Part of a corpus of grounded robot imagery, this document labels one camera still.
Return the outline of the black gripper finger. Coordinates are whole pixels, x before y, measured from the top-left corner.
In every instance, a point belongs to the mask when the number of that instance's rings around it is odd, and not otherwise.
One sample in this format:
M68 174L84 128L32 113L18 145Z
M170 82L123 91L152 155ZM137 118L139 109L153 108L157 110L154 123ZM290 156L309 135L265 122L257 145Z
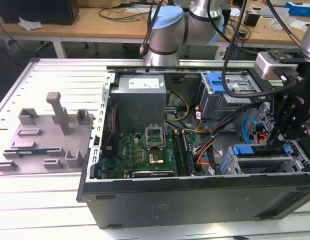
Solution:
M279 142L292 140L295 137L294 120L295 102L294 86L283 86L270 98L270 113L273 118L273 128L267 139L267 145L277 147Z
M287 123L282 131L285 140L300 140L310 137L310 122L291 121Z

